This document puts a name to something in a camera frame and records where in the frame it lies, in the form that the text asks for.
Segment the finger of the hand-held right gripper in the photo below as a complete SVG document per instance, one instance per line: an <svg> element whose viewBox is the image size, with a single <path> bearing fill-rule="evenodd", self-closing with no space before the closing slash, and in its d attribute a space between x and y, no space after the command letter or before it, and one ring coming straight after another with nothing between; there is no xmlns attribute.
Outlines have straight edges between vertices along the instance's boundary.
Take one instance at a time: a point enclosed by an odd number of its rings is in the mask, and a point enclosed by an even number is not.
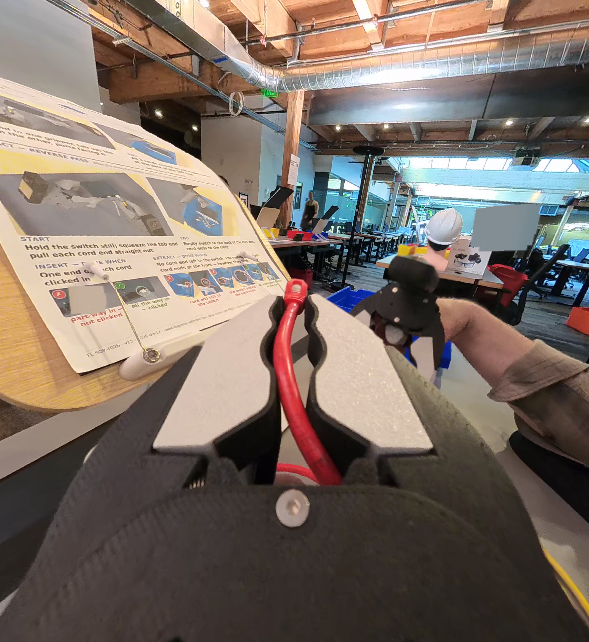
<svg viewBox="0 0 589 642"><path fill-rule="evenodd" d="M435 382L437 366L435 366L435 355L433 339L429 336L421 336L414 341L414 362L419 374L430 383Z"/></svg>

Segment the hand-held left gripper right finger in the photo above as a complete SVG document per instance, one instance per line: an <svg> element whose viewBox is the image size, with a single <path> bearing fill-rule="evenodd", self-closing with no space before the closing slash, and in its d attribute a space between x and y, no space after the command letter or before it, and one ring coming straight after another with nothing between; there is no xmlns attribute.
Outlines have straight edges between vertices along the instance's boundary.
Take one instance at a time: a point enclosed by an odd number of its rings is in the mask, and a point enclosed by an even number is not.
<svg viewBox="0 0 589 642"><path fill-rule="evenodd" d="M306 303L307 410L341 474L357 459L425 456L433 443L383 342L318 294Z"/></svg>

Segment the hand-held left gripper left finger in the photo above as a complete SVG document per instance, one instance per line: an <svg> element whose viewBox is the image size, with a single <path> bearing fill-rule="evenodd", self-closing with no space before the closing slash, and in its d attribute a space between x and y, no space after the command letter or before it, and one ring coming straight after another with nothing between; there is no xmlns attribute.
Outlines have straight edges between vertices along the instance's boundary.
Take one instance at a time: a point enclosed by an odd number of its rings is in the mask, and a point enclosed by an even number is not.
<svg viewBox="0 0 589 642"><path fill-rule="evenodd" d="M163 454L231 460L250 483L273 483L282 435L272 348L282 297L267 295L201 346L154 439Z"/></svg>

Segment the person's right forearm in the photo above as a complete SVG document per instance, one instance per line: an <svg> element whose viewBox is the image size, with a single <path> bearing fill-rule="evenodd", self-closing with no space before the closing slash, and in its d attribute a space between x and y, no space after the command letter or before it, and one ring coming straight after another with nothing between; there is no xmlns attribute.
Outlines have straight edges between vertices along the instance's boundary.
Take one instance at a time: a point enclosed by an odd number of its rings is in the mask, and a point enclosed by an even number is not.
<svg viewBox="0 0 589 642"><path fill-rule="evenodd" d="M543 341L513 362L488 397L505 403L527 434L589 469L589 366Z"/></svg>

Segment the person's right hand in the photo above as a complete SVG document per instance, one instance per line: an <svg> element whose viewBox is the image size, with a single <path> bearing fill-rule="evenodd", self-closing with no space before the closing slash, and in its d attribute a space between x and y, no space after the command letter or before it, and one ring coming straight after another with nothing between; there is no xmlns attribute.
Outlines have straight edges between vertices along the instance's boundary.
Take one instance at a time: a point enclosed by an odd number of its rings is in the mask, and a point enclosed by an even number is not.
<svg viewBox="0 0 589 642"><path fill-rule="evenodd" d="M487 309L463 299L438 298L445 339L494 387L508 368L524 357L534 342Z"/></svg>

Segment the mannequin head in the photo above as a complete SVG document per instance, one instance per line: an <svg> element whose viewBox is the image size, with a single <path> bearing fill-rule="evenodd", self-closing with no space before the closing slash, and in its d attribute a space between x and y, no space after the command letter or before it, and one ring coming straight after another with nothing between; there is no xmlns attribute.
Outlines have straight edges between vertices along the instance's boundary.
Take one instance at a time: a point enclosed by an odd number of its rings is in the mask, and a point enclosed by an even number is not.
<svg viewBox="0 0 589 642"><path fill-rule="evenodd" d="M444 272L449 263L446 256L449 252L449 245L440 245L428 242L426 252L422 255L422 259L432 265L437 272Z"/></svg>

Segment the blue plastic bin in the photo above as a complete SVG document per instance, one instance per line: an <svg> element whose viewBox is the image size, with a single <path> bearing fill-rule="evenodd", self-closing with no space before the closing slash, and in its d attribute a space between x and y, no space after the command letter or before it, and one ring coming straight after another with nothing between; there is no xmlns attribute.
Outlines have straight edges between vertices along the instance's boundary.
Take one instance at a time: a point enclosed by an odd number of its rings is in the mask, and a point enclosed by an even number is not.
<svg viewBox="0 0 589 642"><path fill-rule="evenodd" d="M350 313L358 303L374 294L375 292L370 290L352 290L350 287L346 286L341 290L330 294L327 297L327 300L340 309L344 310L345 312ZM447 341L443 349L442 358L440 360L438 370L447 370L450 367L451 358L452 342Z"/></svg>

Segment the wooden table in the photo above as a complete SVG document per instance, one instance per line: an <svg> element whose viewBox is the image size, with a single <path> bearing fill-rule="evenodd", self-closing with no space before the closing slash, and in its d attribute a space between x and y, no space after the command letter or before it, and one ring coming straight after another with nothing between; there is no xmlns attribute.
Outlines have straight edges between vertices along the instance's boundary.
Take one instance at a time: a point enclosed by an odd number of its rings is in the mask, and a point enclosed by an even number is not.
<svg viewBox="0 0 589 642"><path fill-rule="evenodd" d="M383 259L378 260L375 265L378 268L388 269L393 258L396 258L397 255L388 255ZM482 288L491 288L493 290L500 290L504 288L503 282L496 277L488 267L485 268L483 275L468 274L463 272L448 272L448 271L437 271L437 274L441 279L448 281L454 281L459 283L465 283L468 285L479 286Z"/></svg>

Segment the white product box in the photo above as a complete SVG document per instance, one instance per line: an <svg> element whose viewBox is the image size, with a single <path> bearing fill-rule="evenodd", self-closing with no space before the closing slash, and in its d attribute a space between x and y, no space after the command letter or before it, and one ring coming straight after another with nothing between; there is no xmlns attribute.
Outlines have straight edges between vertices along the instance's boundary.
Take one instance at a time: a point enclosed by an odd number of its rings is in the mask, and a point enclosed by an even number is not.
<svg viewBox="0 0 589 642"><path fill-rule="evenodd" d="M491 256L490 251L470 246L468 242L452 245L445 271L448 274L483 277Z"/></svg>

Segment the white hard hat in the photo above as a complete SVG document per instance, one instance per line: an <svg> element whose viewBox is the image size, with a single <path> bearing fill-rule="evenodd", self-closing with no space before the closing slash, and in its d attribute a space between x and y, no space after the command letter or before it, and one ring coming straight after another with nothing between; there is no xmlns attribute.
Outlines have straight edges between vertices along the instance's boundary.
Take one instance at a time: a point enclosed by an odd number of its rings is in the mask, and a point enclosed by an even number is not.
<svg viewBox="0 0 589 642"><path fill-rule="evenodd" d="M427 222L425 229L427 243L442 249L448 248L459 240L463 226L463 218L455 208L438 211Z"/></svg>

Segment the red bag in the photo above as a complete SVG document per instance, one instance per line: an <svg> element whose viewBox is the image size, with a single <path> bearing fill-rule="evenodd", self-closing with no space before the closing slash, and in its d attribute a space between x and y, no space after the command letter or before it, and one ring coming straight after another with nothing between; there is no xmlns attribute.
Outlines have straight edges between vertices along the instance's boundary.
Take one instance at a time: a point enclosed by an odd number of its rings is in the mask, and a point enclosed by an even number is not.
<svg viewBox="0 0 589 642"><path fill-rule="evenodd" d="M529 277L527 274L519 272L505 264L492 264L488 266L488 269L503 284L500 304L504 308L507 308L520 292L523 285L528 281Z"/></svg>

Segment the black office chair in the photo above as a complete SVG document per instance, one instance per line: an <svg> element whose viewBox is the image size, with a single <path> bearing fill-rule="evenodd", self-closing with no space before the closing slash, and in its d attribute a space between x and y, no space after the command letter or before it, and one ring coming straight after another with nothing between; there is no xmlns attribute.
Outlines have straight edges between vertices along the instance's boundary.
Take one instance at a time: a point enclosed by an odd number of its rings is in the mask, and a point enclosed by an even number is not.
<svg viewBox="0 0 589 642"><path fill-rule="evenodd" d="M501 318L501 320L514 327L521 323L528 294L537 288L537 283L548 274L549 270L558 260L563 260L569 249L569 244L561 245L556 253L553 254L552 258L548 259L538 270L533 272L533 274L520 289L517 301L511 301L509 306L507 306L506 309L500 313L499 317Z"/></svg>

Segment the printed instruction sheet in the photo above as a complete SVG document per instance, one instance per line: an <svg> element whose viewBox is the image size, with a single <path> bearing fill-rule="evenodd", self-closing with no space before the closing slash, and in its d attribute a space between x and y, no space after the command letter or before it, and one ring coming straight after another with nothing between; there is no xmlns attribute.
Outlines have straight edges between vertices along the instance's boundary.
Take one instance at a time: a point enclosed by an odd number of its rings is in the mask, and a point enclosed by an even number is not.
<svg viewBox="0 0 589 642"><path fill-rule="evenodd" d="M202 161L3 78L0 244L77 373L142 377L289 279Z"/></svg>

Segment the wooden sheet board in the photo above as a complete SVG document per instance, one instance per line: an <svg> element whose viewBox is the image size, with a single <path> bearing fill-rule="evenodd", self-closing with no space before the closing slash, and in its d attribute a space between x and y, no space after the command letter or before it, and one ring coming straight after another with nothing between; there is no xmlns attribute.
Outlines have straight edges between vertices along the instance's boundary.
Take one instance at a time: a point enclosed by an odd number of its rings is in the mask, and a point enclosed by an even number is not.
<svg viewBox="0 0 589 642"><path fill-rule="evenodd" d="M163 267L205 268L205 252L224 252L242 263L241 250L259 262L270 256L275 270L287 271L259 231L254 243L200 241L184 246L179 236L26 235L14 227L0 200L0 397L23 408L68 412L103 403L142 383L157 380L187 349L202 343L217 326L254 302L225 303L219 312L170 305L177 299L162 283L147 299L62 315L51 290L98 285L84 267L97 262L114 281L163 281Z"/></svg>

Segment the wooden post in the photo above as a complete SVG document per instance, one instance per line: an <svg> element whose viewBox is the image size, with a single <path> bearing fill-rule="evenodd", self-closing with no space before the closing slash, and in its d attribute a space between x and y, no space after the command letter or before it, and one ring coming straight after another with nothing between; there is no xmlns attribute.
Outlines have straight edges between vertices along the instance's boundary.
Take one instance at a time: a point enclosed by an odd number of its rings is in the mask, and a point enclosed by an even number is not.
<svg viewBox="0 0 589 642"><path fill-rule="evenodd" d="M279 224L282 229L288 228L292 216L292 201L297 186L300 163L299 144L304 98L304 91L290 92L287 96L281 186L292 189L292 192L280 206Z"/></svg>

